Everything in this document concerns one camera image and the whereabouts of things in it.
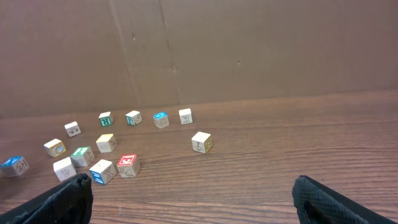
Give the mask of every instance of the wooden block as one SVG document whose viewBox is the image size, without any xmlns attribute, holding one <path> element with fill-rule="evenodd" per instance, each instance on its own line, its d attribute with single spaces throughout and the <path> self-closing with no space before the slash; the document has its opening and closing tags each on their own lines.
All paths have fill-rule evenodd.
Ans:
<svg viewBox="0 0 398 224">
<path fill-rule="evenodd" d="M 72 164 L 70 157 L 66 157 L 58 162 L 54 162 L 53 168 L 60 181 L 64 181 L 76 175 L 76 169 Z"/>
<path fill-rule="evenodd" d="M 193 122 L 192 120 L 192 113 L 191 113 L 191 109 L 184 109 L 184 110 L 180 110 L 180 120 L 181 120 L 181 124 L 190 124 Z"/>
<path fill-rule="evenodd" d="M 101 135 L 96 143 L 100 152 L 112 152 L 118 145 L 113 134 Z"/>
<path fill-rule="evenodd" d="M 127 124 L 135 126 L 142 121 L 142 116 L 139 111 L 132 111 L 126 114 Z"/>
<path fill-rule="evenodd" d="M 89 146 L 83 146 L 77 148 L 70 156 L 70 159 L 75 167 L 85 167 L 94 160 L 94 154 Z"/>
<path fill-rule="evenodd" d="M 201 153 L 207 153 L 213 147 L 213 138 L 210 134 L 198 132 L 192 137 L 193 150 Z"/>
<path fill-rule="evenodd" d="M 74 121 L 70 124 L 65 125 L 65 129 L 67 130 L 67 133 L 69 134 L 69 137 L 74 137 L 77 134 L 81 133 L 81 130 L 79 128 L 79 125 L 77 125 L 77 122 Z"/>
<path fill-rule="evenodd" d="M 0 166 L 6 177 L 17 177 L 23 174 L 28 168 L 29 165 L 23 156 L 11 157 Z"/>
<path fill-rule="evenodd" d="M 155 125 L 160 129 L 167 127 L 169 125 L 169 119 L 167 117 L 167 113 L 163 111 L 154 115 L 154 121 Z"/>
<path fill-rule="evenodd" d="M 67 149 L 63 145 L 63 142 L 59 139 L 53 139 L 44 144 L 44 148 L 47 153 L 52 157 L 57 157 L 61 153 L 66 152 Z"/>
<path fill-rule="evenodd" d="M 113 117 L 111 115 L 111 112 L 101 113 L 99 115 L 99 121 L 102 127 L 111 125 L 113 123 Z"/>
<path fill-rule="evenodd" d="M 116 175 L 116 169 L 111 161 L 102 159 L 90 168 L 90 173 L 95 182 L 105 185 Z"/>
<path fill-rule="evenodd" d="M 137 155 L 123 155 L 118 162 L 118 170 L 120 176 L 126 177 L 136 177 L 139 171 L 140 165 Z"/>
</svg>

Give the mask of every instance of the white cube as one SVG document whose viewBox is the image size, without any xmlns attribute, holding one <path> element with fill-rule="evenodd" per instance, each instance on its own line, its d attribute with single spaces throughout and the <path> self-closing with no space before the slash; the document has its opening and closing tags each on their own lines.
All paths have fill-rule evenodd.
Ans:
<svg viewBox="0 0 398 224">
<path fill-rule="evenodd" d="M 169 119 L 167 117 L 167 113 L 163 111 L 154 115 L 154 121 L 155 125 L 160 129 L 167 127 L 169 125 Z"/>
<path fill-rule="evenodd" d="M 96 143 L 100 152 L 112 152 L 118 145 L 113 134 L 101 135 Z"/>
<path fill-rule="evenodd" d="M 184 110 L 180 110 L 180 120 L 181 120 L 181 124 L 190 124 L 193 122 L 192 120 L 192 113 L 191 113 L 191 109 L 184 109 Z"/>
<path fill-rule="evenodd" d="M 126 114 L 127 124 L 135 126 L 142 121 L 142 116 L 139 111 L 132 111 Z"/>
<path fill-rule="evenodd" d="M 193 150 L 201 153 L 207 153 L 213 147 L 213 138 L 211 134 L 198 132 L 192 137 Z"/>
<path fill-rule="evenodd" d="M 101 113 L 99 115 L 99 121 L 101 122 L 102 127 L 111 125 L 113 123 L 111 112 Z"/>
<path fill-rule="evenodd" d="M 88 166 L 94 160 L 93 151 L 89 146 L 79 147 L 70 155 L 70 159 L 75 167 Z"/>
<path fill-rule="evenodd" d="M 118 170 L 120 176 L 126 177 L 136 177 L 139 171 L 140 165 L 137 155 L 123 155 L 118 162 Z"/>
<path fill-rule="evenodd" d="M 53 168 L 60 181 L 64 181 L 76 175 L 76 169 L 72 164 L 70 157 L 66 157 L 58 162 L 54 162 Z"/>
<path fill-rule="evenodd" d="M 102 159 L 90 168 L 90 173 L 95 182 L 105 185 L 116 175 L 116 169 L 111 161 Z"/>
<path fill-rule="evenodd" d="M 29 165 L 23 156 L 11 157 L 0 166 L 6 177 L 17 177 L 23 174 L 28 168 Z"/>
<path fill-rule="evenodd" d="M 57 157 L 61 153 L 64 153 L 67 151 L 67 149 L 63 145 L 63 142 L 59 139 L 53 139 L 53 140 L 45 143 L 44 148 L 45 148 L 45 151 L 52 157 Z"/>
<path fill-rule="evenodd" d="M 74 137 L 77 134 L 80 134 L 80 128 L 79 125 L 77 125 L 77 122 L 74 121 L 70 124 L 65 125 L 65 129 L 67 130 L 67 133 L 69 134 L 69 137 Z"/>
</svg>

